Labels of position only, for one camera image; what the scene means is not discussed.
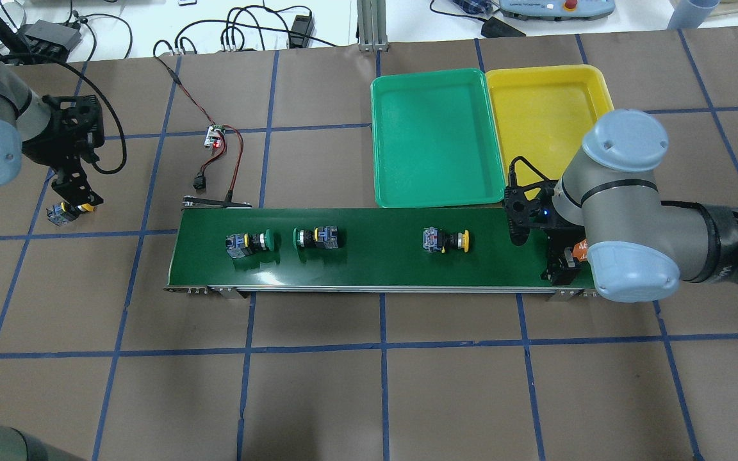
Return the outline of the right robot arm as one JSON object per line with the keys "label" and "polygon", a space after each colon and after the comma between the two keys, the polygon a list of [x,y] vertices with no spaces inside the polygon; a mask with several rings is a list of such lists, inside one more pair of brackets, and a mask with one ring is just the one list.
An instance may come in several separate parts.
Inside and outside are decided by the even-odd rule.
{"label": "right robot arm", "polygon": [[567,286],[589,265],[596,292],[615,302],[663,300],[687,283],[738,286],[738,211],[660,198],[653,171],[667,154],[664,126],[636,109],[600,117],[557,180],[520,186],[513,158],[504,210],[513,245],[545,233],[541,278]]}

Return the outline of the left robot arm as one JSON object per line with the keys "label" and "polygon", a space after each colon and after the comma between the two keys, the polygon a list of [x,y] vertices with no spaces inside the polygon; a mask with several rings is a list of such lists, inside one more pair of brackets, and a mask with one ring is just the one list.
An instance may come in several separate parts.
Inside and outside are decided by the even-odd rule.
{"label": "left robot arm", "polygon": [[21,171],[23,158],[55,172],[53,190],[66,208],[90,212],[103,203],[88,183],[82,162],[99,159],[104,144],[97,97],[39,96],[0,62],[0,186]]}

